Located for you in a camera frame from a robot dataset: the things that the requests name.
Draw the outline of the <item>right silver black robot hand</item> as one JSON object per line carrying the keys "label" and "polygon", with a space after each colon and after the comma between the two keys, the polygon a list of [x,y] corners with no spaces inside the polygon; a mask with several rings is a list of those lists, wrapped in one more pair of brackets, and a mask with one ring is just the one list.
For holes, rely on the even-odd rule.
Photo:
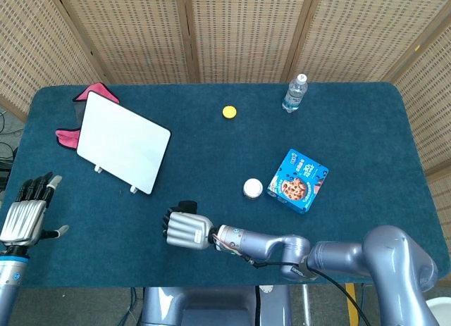
{"label": "right silver black robot hand", "polygon": [[180,207],[170,207],[162,224],[167,244],[193,250],[204,250],[214,243],[213,227],[207,217],[183,212]]}

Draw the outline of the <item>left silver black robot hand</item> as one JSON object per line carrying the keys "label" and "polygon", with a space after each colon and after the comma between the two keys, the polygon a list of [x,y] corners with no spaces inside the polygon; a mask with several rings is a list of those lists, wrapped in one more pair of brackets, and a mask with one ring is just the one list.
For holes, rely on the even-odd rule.
{"label": "left silver black robot hand", "polygon": [[58,239],[67,233],[68,225],[57,230],[43,228],[47,209],[61,180],[60,175],[48,172],[22,184],[1,229],[1,243],[8,250],[28,249],[43,239]]}

